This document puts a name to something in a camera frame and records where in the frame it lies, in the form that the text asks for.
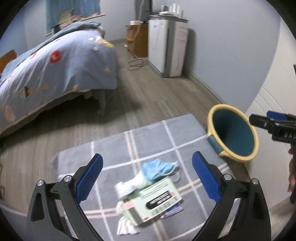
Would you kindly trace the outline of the person right hand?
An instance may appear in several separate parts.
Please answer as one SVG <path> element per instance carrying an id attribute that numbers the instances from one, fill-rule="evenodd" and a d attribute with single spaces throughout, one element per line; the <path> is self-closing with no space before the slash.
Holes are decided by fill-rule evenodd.
<path id="1" fill-rule="evenodd" d="M 293 187 L 295 187 L 295 158 L 292 157 L 289 163 L 289 177 L 288 177 L 288 189 L 287 192 L 291 192 Z"/>

